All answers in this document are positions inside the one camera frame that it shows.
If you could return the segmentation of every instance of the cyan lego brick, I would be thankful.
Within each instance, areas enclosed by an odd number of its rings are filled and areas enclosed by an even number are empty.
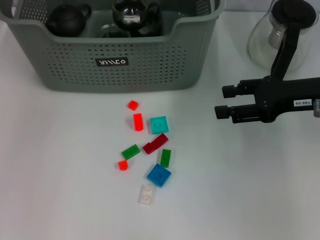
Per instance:
[[[165,116],[150,118],[150,125],[152,134],[164,134],[169,132],[167,118]]]
[[[170,175],[170,171],[157,163],[146,178],[158,187],[162,188],[162,186],[169,179]]]

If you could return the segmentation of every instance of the black teapot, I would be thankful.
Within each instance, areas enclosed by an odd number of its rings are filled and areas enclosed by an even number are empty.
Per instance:
[[[79,6],[61,5],[49,16],[46,27],[58,37],[78,37],[86,28],[86,21],[92,13],[91,7],[84,3]]]

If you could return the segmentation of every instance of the red plastic cube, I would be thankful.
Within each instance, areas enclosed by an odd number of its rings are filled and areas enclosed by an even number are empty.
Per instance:
[[[144,122],[141,113],[133,114],[133,121],[136,131],[142,131],[144,129]]]
[[[137,103],[136,101],[131,101],[128,104],[128,108],[135,111],[137,108],[139,107],[139,103]]]
[[[119,168],[121,171],[127,170],[128,169],[128,162],[127,160],[120,161],[118,162]]]

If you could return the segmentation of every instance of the red lego brick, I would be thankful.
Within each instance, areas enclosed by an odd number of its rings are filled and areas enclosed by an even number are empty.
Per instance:
[[[152,154],[155,150],[160,148],[162,145],[164,145],[169,139],[167,136],[162,133],[160,136],[158,136],[154,141],[148,142],[144,147],[143,150],[146,154]]]
[[[165,144],[169,139],[167,136],[162,133],[160,136],[158,136],[153,142],[151,142],[151,146],[153,149],[158,149],[160,148],[163,144]]]
[[[139,107],[139,103],[137,103],[136,101],[131,101],[128,104],[128,108],[135,111],[137,108]]]
[[[144,129],[144,121],[141,113],[133,114],[133,121],[136,131],[142,131]]]
[[[146,154],[152,154],[156,149],[153,149],[151,144],[148,142],[144,147],[143,150]]]
[[[118,162],[119,168],[121,171],[127,170],[128,169],[128,162],[127,160],[120,161]]]

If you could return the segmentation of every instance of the teapot lid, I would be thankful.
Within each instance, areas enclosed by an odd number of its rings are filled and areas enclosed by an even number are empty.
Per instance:
[[[271,13],[280,24],[288,27],[295,23],[300,29],[312,27],[317,19],[317,11],[304,0],[278,0],[273,4]]]
[[[77,17],[76,8],[72,5],[61,5],[60,7],[56,8],[52,13],[54,18],[58,18],[60,21],[68,21]]]

